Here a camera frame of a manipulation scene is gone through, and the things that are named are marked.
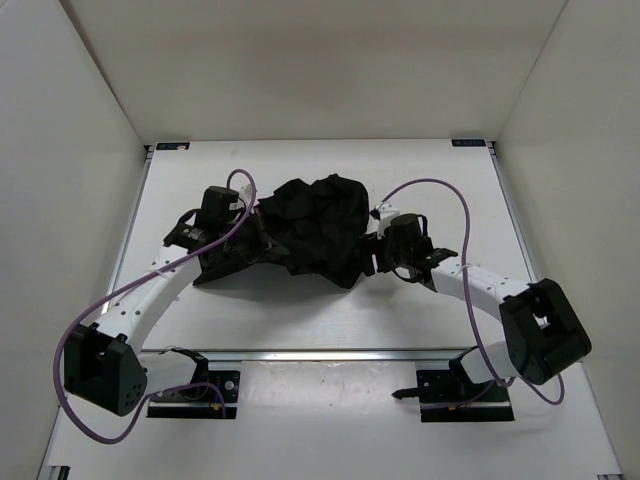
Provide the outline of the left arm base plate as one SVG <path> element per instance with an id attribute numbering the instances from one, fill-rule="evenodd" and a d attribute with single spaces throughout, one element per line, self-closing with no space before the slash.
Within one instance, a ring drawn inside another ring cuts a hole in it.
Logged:
<path id="1" fill-rule="evenodd" d="M 209 382 L 218 388 L 196 387 L 154 396 L 147 417 L 154 419 L 234 420 L 240 393 L 240 370 L 210 370 Z"/>

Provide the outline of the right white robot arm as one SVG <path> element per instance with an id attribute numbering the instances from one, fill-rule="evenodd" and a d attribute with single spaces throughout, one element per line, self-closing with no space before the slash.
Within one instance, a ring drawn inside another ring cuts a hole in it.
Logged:
<path id="1" fill-rule="evenodd" d="M 433 246 L 423 215 L 387 207 L 370 214 L 377 223 L 368 239 L 378 272 L 404 269 L 405 282 L 457 298 L 502 326 L 502 341 L 450 360 L 448 387 L 456 398 L 473 399 L 491 380 L 542 385 L 591 353 L 591 339 L 557 282 L 527 283 L 465 264 L 457 252 Z"/>

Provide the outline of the black pleated skirt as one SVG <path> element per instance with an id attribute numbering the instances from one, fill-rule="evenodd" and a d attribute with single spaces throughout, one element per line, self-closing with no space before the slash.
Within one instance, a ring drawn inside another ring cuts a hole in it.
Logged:
<path id="1" fill-rule="evenodd" d="M 200 255 L 200 286 L 254 264 L 290 275 L 316 274 L 343 289 L 374 274 L 367 247 L 369 195 L 356 181 L 332 174 L 311 184 L 293 179 L 262 198 L 229 240 Z"/>

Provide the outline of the right blue corner label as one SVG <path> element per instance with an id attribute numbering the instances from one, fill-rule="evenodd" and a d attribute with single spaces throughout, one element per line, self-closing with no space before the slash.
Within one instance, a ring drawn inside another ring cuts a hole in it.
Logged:
<path id="1" fill-rule="evenodd" d="M 486 141 L 477 138 L 455 138 L 451 140 L 454 148 L 484 148 Z"/>

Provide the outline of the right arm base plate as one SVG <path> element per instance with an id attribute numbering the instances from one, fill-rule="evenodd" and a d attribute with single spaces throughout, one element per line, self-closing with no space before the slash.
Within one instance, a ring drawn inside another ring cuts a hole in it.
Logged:
<path id="1" fill-rule="evenodd" d="M 494 381 L 468 383 L 447 361 L 418 361 L 415 384 L 391 394 L 399 402 L 416 400 L 422 423 L 494 423 L 515 420 L 508 390 Z"/>

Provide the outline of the blue corner label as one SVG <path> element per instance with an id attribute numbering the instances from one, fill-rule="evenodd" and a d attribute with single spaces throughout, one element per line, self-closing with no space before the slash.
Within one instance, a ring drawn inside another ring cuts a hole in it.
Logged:
<path id="1" fill-rule="evenodd" d="M 486 141 L 477 138 L 455 138 L 451 140 L 454 148 L 484 148 Z"/>
<path id="2" fill-rule="evenodd" d="M 186 151 L 189 148 L 189 142 L 159 142 L 155 146 L 156 151 Z"/>

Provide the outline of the aluminium front rail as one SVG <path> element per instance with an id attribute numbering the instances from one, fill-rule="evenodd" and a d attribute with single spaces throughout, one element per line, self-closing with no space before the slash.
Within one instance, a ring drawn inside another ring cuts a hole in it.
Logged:
<path id="1" fill-rule="evenodd" d="M 447 362 L 462 349 L 204 350 L 219 362 Z"/>

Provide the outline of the aluminium side rail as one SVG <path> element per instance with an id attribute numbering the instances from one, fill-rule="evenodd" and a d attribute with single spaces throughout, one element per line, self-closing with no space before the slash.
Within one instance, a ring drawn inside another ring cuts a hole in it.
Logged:
<path id="1" fill-rule="evenodd" d="M 133 226 L 135 223 L 135 219 L 137 216 L 137 212 L 139 209 L 139 205 L 141 202 L 141 198 L 143 195 L 143 191 L 145 188 L 145 184 L 147 181 L 147 177 L 148 177 L 148 173 L 149 173 L 149 169 L 151 166 L 151 162 L 152 162 L 152 158 L 153 158 L 153 154 L 155 151 L 155 146 L 152 144 L 148 144 L 144 146 L 145 148 L 145 158 L 144 158 L 144 162 L 143 162 L 143 168 L 142 168 L 142 174 L 141 174 L 141 178 L 140 181 L 138 182 L 138 186 L 136 189 L 136 193 L 134 196 L 134 202 L 132 205 L 132 208 L 130 210 L 128 219 L 127 219 L 127 223 L 126 223 L 126 229 L 124 232 L 124 237 L 121 243 L 121 247 L 119 250 L 119 260 L 122 261 L 124 259 L 124 256 L 126 255 L 126 250 L 130 241 L 130 237 L 132 234 L 132 230 L 133 230 Z"/>
<path id="2" fill-rule="evenodd" d="M 537 267 L 534 256 L 532 255 L 531 249 L 529 248 L 526 235 L 522 227 L 522 223 L 518 216 L 515 197 L 511 191 L 510 185 L 507 181 L 507 177 L 504 171 L 503 164 L 498 155 L 497 141 L 489 141 L 488 150 L 491 156 L 492 164 L 500 185 L 500 189 L 501 189 L 504 201 L 506 203 L 506 208 L 508 210 L 511 223 L 513 225 L 513 228 L 517 237 L 521 255 L 523 257 L 525 267 L 527 270 L 527 275 L 529 277 L 529 280 L 532 283 L 538 283 L 541 280 L 539 275 L 539 268 Z"/>

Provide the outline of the left aluminium side rail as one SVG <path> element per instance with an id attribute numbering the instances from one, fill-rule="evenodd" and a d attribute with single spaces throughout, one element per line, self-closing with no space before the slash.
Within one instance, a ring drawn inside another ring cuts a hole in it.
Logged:
<path id="1" fill-rule="evenodd" d="M 148 173 L 149 173 L 149 169 L 151 166 L 151 162 L 152 162 L 152 158 L 153 158 L 153 154 L 155 151 L 155 146 L 152 144 L 148 144 L 144 146 L 145 148 L 145 158 L 144 158 L 144 162 L 143 162 L 143 168 L 142 168 L 142 174 L 141 174 L 141 178 L 140 181 L 138 182 L 138 186 L 136 189 L 136 193 L 134 196 L 134 202 L 132 205 L 132 208 L 130 210 L 128 219 L 127 219 L 127 223 L 126 223 L 126 229 L 124 232 L 124 237 L 121 243 L 121 247 L 119 250 L 119 260 L 122 261 L 124 259 L 124 256 L 126 255 L 126 250 L 130 241 L 130 237 L 132 234 L 132 230 L 133 230 L 133 226 L 135 223 L 135 219 L 137 216 L 137 212 L 139 209 L 139 205 L 141 202 L 141 198 L 143 195 L 143 191 L 145 188 L 145 184 L 147 181 L 147 177 L 148 177 Z"/>

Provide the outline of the left blue corner label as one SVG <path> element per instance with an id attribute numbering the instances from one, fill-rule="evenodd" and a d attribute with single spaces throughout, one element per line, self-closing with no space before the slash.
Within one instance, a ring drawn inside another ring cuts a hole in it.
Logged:
<path id="1" fill-rule="evenodd" d="M 189 148 L 189 142 L 159 142 L 155 146 L 156 151 L 186 151 Z"/>

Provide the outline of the right aluminium side rail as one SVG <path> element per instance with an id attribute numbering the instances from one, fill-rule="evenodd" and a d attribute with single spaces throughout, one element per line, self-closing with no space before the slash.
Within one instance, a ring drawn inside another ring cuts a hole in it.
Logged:
<path id="1" fill-rule="evenodd" d="M 489 141 L 488 150 L 491 156 L 492 164 L 500 185 L 500 189 L 501 189 L 504 201 L 506 203 L 506 208 L 508 210 L 511 223 L 513 225 L 513 228 L 517 237 L 521 255 L 523 257 L 525 267 L 527 270 L 527 275 L 529 277 L 529 280 L 532 283 L 538 283 L 541 280 L 539 275 L 539 268 L 537 267 L 534 256 L 532 255 L 531 249 L 529 248 L 526 235 L 522 227 L 522 223 L 518 216 L 515 197 L 511 191 L 510 185 L 507 181 L 507 177 L 504 171 L 503 164 L 498 155 L 497 141 Z"/>

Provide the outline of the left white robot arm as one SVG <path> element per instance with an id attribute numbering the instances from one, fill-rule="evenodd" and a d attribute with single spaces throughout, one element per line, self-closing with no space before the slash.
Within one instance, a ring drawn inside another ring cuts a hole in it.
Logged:
<path id="1" fill-rule="evenodd" d="M 151 395 L 178 389 L 197 398 L 206 392 L 209 373 L 201 354 L 181 347 L 146 354 L 143 346 L 182 291 L 203 275 L 208 255 L 223 251 L 248 226 L 255 202 L 253 184 L 208 188 L 200 207 L 163 239 L 141 278 L 114 292 L 110 308 L 90 324 L 74 321 L 55 353 L 61 400 L 72 394 L 126 416 Z"/>

